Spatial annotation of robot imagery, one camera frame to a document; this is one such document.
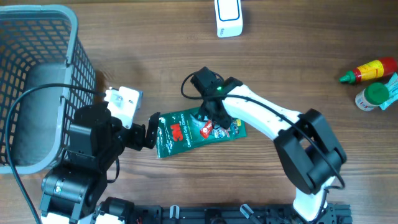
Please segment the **grey plastic mesh basket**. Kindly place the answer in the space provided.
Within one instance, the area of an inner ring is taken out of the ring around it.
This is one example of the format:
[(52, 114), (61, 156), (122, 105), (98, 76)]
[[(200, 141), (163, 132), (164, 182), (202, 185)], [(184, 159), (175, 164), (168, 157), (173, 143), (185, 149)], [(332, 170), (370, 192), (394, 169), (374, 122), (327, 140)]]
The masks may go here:
[(1, 134), (1, 173), (34, 174), (68, 145), (75, 111), (94, 102), (95, 70), (78, 38), (78, 18), (62, 5), (1, 8), (1, 126), (17, 104), (10, 135)]

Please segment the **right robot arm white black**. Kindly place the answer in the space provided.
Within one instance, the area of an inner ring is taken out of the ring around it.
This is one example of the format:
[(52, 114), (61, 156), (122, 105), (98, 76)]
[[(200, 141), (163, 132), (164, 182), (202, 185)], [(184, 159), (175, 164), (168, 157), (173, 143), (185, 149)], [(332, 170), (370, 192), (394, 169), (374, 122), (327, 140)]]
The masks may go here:
[(191, 73), (187, 80), (202, 100), (199, 120), (210, 128), (229, 128), (241, 119), (274, 143), (282, 168), (296, 188), (293, 208), (307, 223), (324, 216), (331, 189), (343, 190), (340, 175), (347, 155), (325, 117), (317, 110), (306, 113), (288, 110), (255, 94), (242, 81), (207, 67)]

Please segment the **green 3M gloves packet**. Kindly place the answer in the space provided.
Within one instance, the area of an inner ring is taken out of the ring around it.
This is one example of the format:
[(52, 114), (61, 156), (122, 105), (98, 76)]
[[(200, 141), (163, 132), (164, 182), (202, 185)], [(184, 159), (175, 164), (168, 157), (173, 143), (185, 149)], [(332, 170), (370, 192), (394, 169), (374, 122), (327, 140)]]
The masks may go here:
[(157, 130), (157, 157), (163, 159), (194, 148), (223, 141), (233, 141), (247, 136), (244, 121), (234, 118), (228, 129), (213, 123), (208, 139), (204, 139), (200, 130), (209, 120), (199, 115), (198, 108), (162, 114)]

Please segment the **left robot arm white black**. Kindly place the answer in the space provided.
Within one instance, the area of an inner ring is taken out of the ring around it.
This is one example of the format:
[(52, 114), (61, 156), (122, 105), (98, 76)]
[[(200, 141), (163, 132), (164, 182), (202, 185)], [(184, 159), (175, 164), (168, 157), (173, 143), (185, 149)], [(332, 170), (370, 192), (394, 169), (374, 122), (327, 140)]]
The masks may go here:
[(42, 181), (42, 223), (78, 223), (90, 216), (110, 183), (108, 169), (125, 148), (140, 151), (155, 146), (159, 112), (147, 126), (125, 128), (107, 105), (84, 106), (75, 112), (69, 146)]

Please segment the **light teal tissue pack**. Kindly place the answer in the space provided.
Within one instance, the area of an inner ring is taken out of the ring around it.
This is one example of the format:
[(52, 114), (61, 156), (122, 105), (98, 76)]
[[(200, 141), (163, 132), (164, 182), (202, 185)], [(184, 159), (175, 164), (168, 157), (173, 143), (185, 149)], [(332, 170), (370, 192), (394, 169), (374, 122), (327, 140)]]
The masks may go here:
[(389, 98), (379, 105), (380, 109), (383, 111), (386, 110), (391, 104), (397, 101), (397, 90), (398, 90), (398, 76), (397, 73), (394, 73), (390, 80), (385, 84), (386, 88), (389, 91)]

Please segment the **green lid jar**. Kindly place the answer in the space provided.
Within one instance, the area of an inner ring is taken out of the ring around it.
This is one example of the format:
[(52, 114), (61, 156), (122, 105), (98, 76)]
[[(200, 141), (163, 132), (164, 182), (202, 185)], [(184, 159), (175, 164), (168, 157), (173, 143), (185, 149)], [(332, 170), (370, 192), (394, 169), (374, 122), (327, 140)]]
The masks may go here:
[(363, 111), (371, 111), (389, 99), (389, 90), (383, 83), (373, 83), (358, 93), (356, 106)]

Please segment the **red sauce bottle green cap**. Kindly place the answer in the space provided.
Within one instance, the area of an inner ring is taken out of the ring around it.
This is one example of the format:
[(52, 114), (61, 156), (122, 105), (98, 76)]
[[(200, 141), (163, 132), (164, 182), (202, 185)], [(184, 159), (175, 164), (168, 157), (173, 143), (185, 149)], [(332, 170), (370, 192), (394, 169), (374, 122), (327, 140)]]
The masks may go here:
[(397, 71), (397, 60), (384, 57), (360, 65), (339, 78), (340, 83), (357, 84), (368, 80), (388, 77)]

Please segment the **red coffee stick sachet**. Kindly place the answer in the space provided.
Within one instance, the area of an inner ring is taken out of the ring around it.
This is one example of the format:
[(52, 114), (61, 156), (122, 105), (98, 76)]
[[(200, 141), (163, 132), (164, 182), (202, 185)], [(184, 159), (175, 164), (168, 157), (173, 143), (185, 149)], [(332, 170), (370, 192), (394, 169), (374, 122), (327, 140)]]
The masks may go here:
[(208, 120), (204, 127), (201, 128), (200, 134), (204, 139), (208, 139), (209, 135), (213, 130), (213, 123), (211, 120)]

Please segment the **white barcode scanner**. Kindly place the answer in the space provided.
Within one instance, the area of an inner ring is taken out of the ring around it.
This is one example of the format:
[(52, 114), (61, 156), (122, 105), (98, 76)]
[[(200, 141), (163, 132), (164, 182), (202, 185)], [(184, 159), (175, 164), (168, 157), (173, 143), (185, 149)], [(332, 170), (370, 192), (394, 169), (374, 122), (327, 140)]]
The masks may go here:
[(243, 31), (241, 0), (214, 0), (217, 36), (236, 37)]

